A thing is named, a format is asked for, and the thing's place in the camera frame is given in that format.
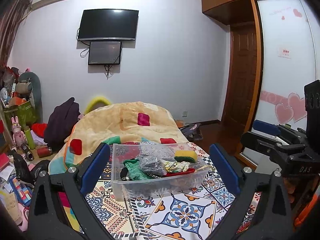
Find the yellow green sponge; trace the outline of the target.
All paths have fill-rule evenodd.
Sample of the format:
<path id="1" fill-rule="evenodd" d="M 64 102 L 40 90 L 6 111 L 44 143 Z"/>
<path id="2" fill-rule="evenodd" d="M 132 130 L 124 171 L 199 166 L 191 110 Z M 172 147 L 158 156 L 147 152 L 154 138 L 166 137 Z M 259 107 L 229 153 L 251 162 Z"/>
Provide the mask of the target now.
<path id="1" fill-rule="evenodd" d="M 178 162 L 196 163 L 198 155 L 194 151 L 178 150 L 175 152 L 174 159 Z"/>

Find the red velvet item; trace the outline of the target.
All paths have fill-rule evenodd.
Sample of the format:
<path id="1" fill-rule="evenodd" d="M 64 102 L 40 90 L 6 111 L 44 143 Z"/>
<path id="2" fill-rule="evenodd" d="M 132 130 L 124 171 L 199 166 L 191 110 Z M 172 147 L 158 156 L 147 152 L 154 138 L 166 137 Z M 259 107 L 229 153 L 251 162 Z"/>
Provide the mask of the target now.
<path id="1" fill-rule="evenodd" d="M 173 176 L 181 176 L 181 175 L 186 175 L 186 174 L 191 174 L 194 173 L 195 169 L 194 168 L 188 168 L 186 171 L 181 171 L 181 172 L 168 172 L 165 177 L 173 177 Z"/>

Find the floral yellow scrunchie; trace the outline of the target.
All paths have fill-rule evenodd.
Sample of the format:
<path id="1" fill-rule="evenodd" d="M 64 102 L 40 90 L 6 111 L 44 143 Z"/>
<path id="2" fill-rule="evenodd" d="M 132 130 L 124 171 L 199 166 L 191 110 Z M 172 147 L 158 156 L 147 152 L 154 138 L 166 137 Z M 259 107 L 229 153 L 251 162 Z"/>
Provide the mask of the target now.
<path id="1" fill-rule="evenodd" d="M 161 160 L 165 170 L 169 173 L 179 173 L 179 172 L 186 172 L 189 169 L 189 162 L 182 161 L 168 161 L 168 160 Z"/>

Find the green knitted cloth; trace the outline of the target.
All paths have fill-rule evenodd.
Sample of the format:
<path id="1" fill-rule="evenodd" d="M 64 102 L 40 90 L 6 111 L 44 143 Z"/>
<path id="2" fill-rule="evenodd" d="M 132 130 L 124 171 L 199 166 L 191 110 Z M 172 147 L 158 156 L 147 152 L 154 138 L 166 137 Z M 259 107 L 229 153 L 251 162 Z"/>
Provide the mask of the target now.
<path id="1" fill-rule="evenodd" d="M 149 180 L 152 179 L 140 169 L 138 159 L 127 159 L 123 161 L 124 166 L 127 168 L 131 180 Z"/>

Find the black gold-patterned soft item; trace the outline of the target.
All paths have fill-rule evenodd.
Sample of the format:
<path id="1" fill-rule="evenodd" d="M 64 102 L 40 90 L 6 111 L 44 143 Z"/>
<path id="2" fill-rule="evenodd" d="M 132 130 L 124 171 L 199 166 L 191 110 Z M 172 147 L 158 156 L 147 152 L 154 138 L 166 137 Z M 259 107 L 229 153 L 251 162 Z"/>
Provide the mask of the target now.
<path id="1" fill-rule="evenodd" d="M 131 180 L 130 175 L 129 175 L 129 171 L 126 167 L 121 169 L 120 179 L 121 179 L 121 181 L 130 181 Z"/>

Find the grey knitted cloth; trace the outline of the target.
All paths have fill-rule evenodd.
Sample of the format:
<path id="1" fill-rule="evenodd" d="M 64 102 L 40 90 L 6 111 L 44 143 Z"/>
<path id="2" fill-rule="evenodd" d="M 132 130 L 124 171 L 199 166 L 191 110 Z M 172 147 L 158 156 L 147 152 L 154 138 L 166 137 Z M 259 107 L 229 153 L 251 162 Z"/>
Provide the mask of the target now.
<path id="1" fill-rule="evenodd" d="M 156 176 L 165 176 L 167 171 L 165 170 L 160 157 L 156 156 L 142 156 L 137 158 L 140 163 L 140 169 L 144 173 L 153 174 Z"/>

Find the red cylinder can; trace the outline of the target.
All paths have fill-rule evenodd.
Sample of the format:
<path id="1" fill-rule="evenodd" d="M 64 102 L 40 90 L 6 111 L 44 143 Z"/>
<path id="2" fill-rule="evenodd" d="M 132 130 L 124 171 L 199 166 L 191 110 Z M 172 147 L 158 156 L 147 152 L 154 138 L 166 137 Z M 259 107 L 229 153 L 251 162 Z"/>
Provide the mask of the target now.
<path id="1" fill-rule="evenodd" d="M 40 147 L 38 148 L 37 150 L 37 155 L 39 158 L 45 158 L 45 157 L 48 157 L 50 155 L 52 155 L 52 149 L 48 146 L 46 147 Z"/>

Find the patterned tile bedsheet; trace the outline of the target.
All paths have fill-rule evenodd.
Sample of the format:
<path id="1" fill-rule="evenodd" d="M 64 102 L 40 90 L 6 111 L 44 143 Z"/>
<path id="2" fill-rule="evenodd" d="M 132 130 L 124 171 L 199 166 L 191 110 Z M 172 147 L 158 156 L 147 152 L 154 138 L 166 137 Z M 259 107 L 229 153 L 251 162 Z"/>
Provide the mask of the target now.
<path id="1" fill-rule="evenodd" d="M 85 200 L 116 239 L 206 239 L 235 197 L 220 175 L 209 171 L 200 186 L 189 190 L 117 201 L 111 186 L 111 164 L 107 164 Z"/>

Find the pink rabbit figure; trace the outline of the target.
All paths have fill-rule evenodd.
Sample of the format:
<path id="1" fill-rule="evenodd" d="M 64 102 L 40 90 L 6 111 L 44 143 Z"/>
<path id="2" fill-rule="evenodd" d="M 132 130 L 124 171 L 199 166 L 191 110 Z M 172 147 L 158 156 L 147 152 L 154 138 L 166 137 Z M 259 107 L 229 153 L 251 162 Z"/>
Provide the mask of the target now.
<path id="1" fill-rule="evenodd" d="M 22 145 L 27 143 L 27 140 L 24 132 L 21 129 L 18 116 L 12 117 L 11 122 L 12 122 L 12 132 L 13 132 L 12 139 L 13 139 L 14 145 L 16 148 L 21 149 Z"/>

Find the clear plastic storage box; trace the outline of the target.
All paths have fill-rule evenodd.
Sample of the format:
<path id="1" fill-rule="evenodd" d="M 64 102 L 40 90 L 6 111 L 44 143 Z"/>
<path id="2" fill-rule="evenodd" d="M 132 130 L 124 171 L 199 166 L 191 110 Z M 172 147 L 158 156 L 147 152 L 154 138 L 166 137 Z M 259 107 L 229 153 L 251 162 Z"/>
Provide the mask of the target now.
<path id="1" fill-rule="evenodd" d="M 213 169 L 189 143 L 115 144 L 112 147 L 111 185 L 118 201 L 199 187 Z"/>

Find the dark purple garment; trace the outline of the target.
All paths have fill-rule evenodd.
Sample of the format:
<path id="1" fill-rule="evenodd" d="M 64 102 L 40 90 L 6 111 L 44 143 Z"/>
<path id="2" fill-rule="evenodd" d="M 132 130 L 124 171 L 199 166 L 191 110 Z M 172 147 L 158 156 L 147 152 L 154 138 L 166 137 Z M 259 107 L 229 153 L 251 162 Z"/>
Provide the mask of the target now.
<path id="1" fill-rule="evenodd" d="M 44 142 L 54 152 L 63 147 L 64 140 L 71 135 L 79 115 L 79 104 L 73 97 L 55 107 L 44 130 Z"/>

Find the green cardboard box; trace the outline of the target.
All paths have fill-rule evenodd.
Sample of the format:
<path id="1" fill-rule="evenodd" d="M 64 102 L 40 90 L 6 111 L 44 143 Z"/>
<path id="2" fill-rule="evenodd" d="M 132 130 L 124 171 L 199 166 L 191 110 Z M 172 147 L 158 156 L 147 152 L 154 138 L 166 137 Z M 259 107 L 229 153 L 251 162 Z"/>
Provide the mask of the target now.
<path id="1" fill-rule="evenodd" d="M 4 110 L 4 115 L 9 128 L 12 126 L 11 118 L 18 116 L 21 127 L 30 126 L 37 122 L 38 115 L 35 108 L 27 101 L 19 106 L 12 106 Z"/>

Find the grey shark plush toy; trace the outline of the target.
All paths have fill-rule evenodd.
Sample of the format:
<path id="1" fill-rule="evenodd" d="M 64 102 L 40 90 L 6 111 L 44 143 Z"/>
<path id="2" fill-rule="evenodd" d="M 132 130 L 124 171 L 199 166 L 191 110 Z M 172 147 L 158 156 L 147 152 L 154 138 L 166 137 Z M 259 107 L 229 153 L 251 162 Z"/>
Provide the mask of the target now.
<path id="1" fill-rule="evenodd" d="M 28 98 L 31 105 L 42 110 L 41 83 L 39 77 L 33 72 L 24 72 L 18 77 L 15 92 L 20 98 Z"/>

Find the yellow fuzzy item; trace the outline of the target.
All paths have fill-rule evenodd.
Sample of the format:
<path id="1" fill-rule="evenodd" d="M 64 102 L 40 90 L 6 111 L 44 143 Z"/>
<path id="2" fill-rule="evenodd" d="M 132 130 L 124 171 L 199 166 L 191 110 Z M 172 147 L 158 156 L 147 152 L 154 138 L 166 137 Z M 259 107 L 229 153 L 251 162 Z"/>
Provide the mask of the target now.
<path id="1" fill-rule="evenodd" d="M 97 109 L 101 106 L 109 106 L 111 104 L 112 103 L 104 96 L 96 96 L 86 106 L 85 111 L 84 111 L 84 115 L 88 114 L 92 110 Z"/>

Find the small black wall monitor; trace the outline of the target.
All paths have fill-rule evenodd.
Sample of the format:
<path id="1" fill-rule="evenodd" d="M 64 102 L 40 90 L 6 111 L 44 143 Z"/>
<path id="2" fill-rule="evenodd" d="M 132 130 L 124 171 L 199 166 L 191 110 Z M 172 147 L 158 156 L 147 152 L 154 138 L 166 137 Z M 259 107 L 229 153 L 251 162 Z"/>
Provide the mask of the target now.
<path id="1" fill-rule="evenodd" d="M 94 41 L 90 43 L 88 65 L 120 64 L 122 42 Z"/>

